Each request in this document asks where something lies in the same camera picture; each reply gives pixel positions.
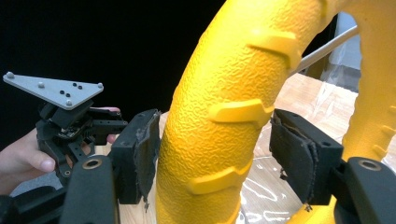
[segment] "yellow grip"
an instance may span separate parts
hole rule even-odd
[[[227,1],[202,35],[174,94],[158,162],[158,223],[234,223],[252,151],[275,98],[301,52],[341,9],[356,15],[365,78],[344,139],[345,158],[382,158],[396,122],[395,2]],[[290,222],[331,220],[331,207],[314,207]]]

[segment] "black background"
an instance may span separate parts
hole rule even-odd
[[[0,74],[102,82],[94,106],[117,106],[128,121],[151,108],[164,112],[224,2],[0,0]],[[3,81],[0,94],[1,150],[35,127],[42,101]]]

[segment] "human hand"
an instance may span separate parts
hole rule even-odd
[[[100,107],[120,111],[116,107]],[[0,152],[0,195],[9,194],[21,182],[34,179],[55,169],[55,160],[38,148],[37,131],[33,129]],[[113,143],[116,135],[107,137]]]

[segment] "wooden surface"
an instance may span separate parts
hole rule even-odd
[[[348,91],[316,79],[296,74],[290,77],[277,97],[276,108],[297,113],[309,120],[323,132],[341,142],[347,131],[348,121],[354,110],[357,93]],[[160,129],[166,122],[167,113],[162,115]],[[254,149],[254,161],[241,192],[241,215],[249,223],[285,223],[302,204],[287,182],[279,178],[280,166],[269,152],[271,125],[262,128],[262,134]],[[395,165],[395,138],[389,147],[384,163]],[[107,154],[110,146],[97,148],[97,153]],[[121,223],[156,223],[155,183],[148,196],[149,208],[144,203],[121,205]],[[236,223],[245,223],[243,216]]]

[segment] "silver metal plate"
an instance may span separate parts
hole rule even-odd
[[[102,83],[67,81],[43,77],[27,77],[7,72],[3,80],[51,104],[71,110],[103,91]]]

